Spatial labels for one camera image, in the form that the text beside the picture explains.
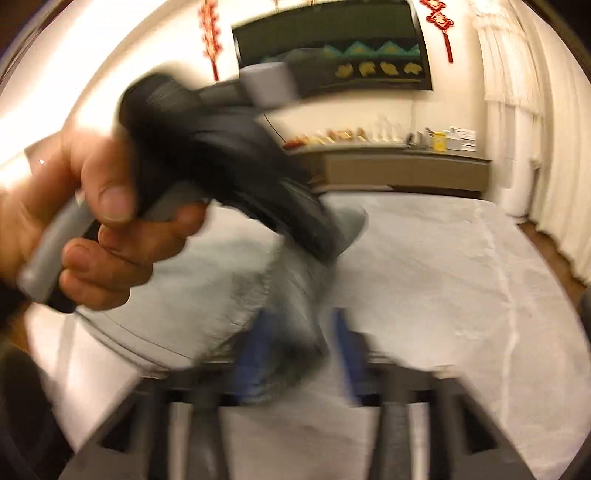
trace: finger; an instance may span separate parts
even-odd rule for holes
[[[135,264],[159,262],[183,250],[186,237],[194,235],[203,226],[205,210],[205,204],[185,205],[170,222],[134,220],[117,230],[103,225],[99,230],[99,243]]]
[[[116,226],[133,218],[131,151],[121,138],[61,132],[22,195],[28,213],[48,224],[79,185],[96,217]]]
[[[123,305],[130,295],[127,290],[108,290],[78,279],[70,270],[60,275],[62,292],[79,305],[91,310],[110,310]]]
[[[152,277],[151,264],[133,264],[84,238],[76,238],[66,245],[62,263],[78,280],[109,290],[143,285]]]

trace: white wall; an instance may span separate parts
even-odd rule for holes
[[[0,163],[59,130],[117,45],[165,0],[75,0],[39,36],[0,96]]]
[[[429,53],[433,92],[367,91],[331,95],[270,116],[284,136],[328,128],[368,128],[378,115],[402,132],[450,125],[485,132],[482,58],[468,0],[446,9],[455,63],[447,62],[441,32],[429,10],[413,0]],[[119,95],[136,77],[179,61],[195,86],[213,81],[203,57],[195,0],[76,0],[43,34],[0,98],[0,159],[61,128],[71,114],[80,125],[107,131]],[[283,0],[282,8],[301,5]],[[238,73],[231,25],[274,10],[271,0],[220,0],[222,78]],[[34,59],[45,57],[40,65]]]

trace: white curtain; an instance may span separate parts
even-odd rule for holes
[[[517,11],[539,45],[552,112],[548,161],[540,165],[530,216],[591,283],[591,84],[548,24],[525,5]]]
[[[544,103],[532,52],[506,0],[472,0],[485,77],[486,155],[493,160],[491,197],[507,213],[527,213],[541,158]]]

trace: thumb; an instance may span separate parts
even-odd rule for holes
[[[79,186],[99,222],[117,227],[134,217],[131,150],[122,138],[61,132],[44,164],[33,171],[22,202],[29,215],[47,225]]]

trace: red ornament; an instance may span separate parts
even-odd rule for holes
[[[440,0],[421,0],[421,3],[423,5],[427,5],[434,12],[439,12],[441,9],[447,6]]]
[[[199,24],[203,30],[203,35],[201,38],[205,44],[205,51],[203,54],[211,61],[213,78],[216,82],[218,82],[219,75],[217,73],[216,60],[223,48],[218,40],[220,36],[220,29],[217,27],[219,16],[216,13],[216,8],[216,0],[203,0],[203,3],[199,8]]]
[[[431,22],[443,33],[443,40],[445,41],[445,48],[447,50],[447,59],[449,63],[453,63],[452,46],[449,43],[447,36],[447,29],[453,26],[453,20],[447,18],[442,10],[446,4],[440,0],[420,0],[423,5],[427,5],[431,10],[431,14],[427,16],[427,21]]]

